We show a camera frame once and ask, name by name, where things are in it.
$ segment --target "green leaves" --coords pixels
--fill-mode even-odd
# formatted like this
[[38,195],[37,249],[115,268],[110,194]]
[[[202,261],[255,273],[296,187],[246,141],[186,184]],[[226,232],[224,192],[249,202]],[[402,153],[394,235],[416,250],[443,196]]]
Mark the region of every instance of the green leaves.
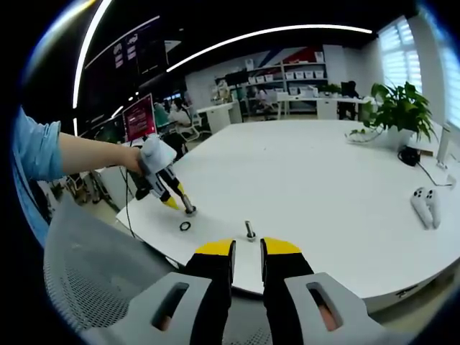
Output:
[[318,91],[320,92],[330,92],[330,93],[340,93],[342,89],[337,84],[327,84],[327,85],[319,85]]
[[[414,85],[406,82],[404,86],[390,87],[375,83],[371,95],[381,102],[376,111],[371,102],[363,105],[363,109],[369,113],[369,120],[363,123],[365,127],[389,129],[395,126],[398,131],[409,129],[416,132],[418,139],[420,134],[424,134],[431,140],[431,133],[434,131],[429,102],[419,94]],[[350,134],[356,133],[359,130],[351,131]]]
[[385,99],[387,94],[389,93],[388,88],[382,84],[375,83],[371,89],[371,96],[376,98],[380,96],[381,99]]

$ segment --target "computer monitor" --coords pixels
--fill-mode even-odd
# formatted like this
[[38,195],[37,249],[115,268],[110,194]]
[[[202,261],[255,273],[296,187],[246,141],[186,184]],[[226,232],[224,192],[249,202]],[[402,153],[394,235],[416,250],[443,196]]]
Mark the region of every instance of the computer monitor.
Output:
[[342,96],[354,97],[355,90],[352,84],[348,81],[341,82]]
[[230,73],[230,74],[225,75],[225,81],[227,82],[228,86],[247,83],[248,76],[247,76],[246,68],[243,70],[240,70],[239,72]]
[[157,133],[152,94],[141,98],[124,110],[123,120],[128,142]]

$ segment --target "human arm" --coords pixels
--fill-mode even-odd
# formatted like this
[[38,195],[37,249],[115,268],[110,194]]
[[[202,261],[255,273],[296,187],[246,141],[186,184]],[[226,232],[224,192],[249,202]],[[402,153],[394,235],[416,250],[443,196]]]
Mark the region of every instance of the human arm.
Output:
[[140,150],[137,147],[125,147],[60,133],[59,148],[65,175],[109,165],[122,165],[128,170],[141,173],[137,163]]
[[137,148],[61,133],[60,122],[38,124],[22,109],[15,123],[14,146],[28,180],[55,180],[108,165],[139,172]]

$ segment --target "red screen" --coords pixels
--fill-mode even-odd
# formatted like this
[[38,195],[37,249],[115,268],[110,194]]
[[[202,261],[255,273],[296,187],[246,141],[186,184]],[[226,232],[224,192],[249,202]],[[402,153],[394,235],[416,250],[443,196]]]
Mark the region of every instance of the red screen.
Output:
[[152,95],[141,98],[123,111],[123,118],[129,142],[148,134],[156,133],[157,128],[153,114]]

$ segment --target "curved light strip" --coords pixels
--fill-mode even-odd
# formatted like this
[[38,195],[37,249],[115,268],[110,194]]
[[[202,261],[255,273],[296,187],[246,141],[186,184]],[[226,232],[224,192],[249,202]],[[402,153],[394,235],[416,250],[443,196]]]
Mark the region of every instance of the curved light strip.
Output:
[[123,109],[123,106],[120,106],[117,110],[115,110],[115,112],[112,114],[112,116],[110,116],[110,118],[113,119],[115,115],[117,115],[122,109]]
[[77,127],[77,118],[73,118],[73,133],[76,137],[78,137],[78,127]]
[[78,89],[80,88],[81,73],[83,71],[83,63],[85,62],[86,54],[88,53],[89,45],[93,39],[94,32],[106,12],[112,0],[102,0],[101,5],[96,10],[94,17],[89,24],[88,31],[86,32],[85,39],[81,45],[80,56],[78,56],[77,70],[75,72],[75,82],[73,84],[73,108],[77,107],[78,103]]
[[233,43],[239,40],[244,40],[245,38],[250,38],[253,36],[257,35],[263,35],[263,34],[268,34],[270,32],[279,32],[279,31],[286,31],[286,30],[296,30],[296,29],[339,29],[339,30],[349,30],[349,31],[356,31],[356,32],[362,32],[364,34],[371,34],[372,30],[368,29],[361,29],[360,27],[347,27],[346,25],[334,25],[334,24],[304,24],[304,25],[290,25],[288,27],[274,27],[272,29],[265,29],[265,30],[260,30],[256,32],[251,32],[250,34],[243,34],[242,36],[234,37],[231,38],[230,40],[223,41],[220,43],[217,43],[216,45],[213,45],[212,47],[206,48],[201,50],[200,52],[196,52],[195,54],[187,57],[186,59],[176,63],[172,67],[169,67],[166,72],[170,72],[174,70],[175,68],[179,67],[180,65],[183,65],[184,63],[204,54],[205,52],[210,52],[213,49],[222,47],[224,45],[227,45],[229,43]]

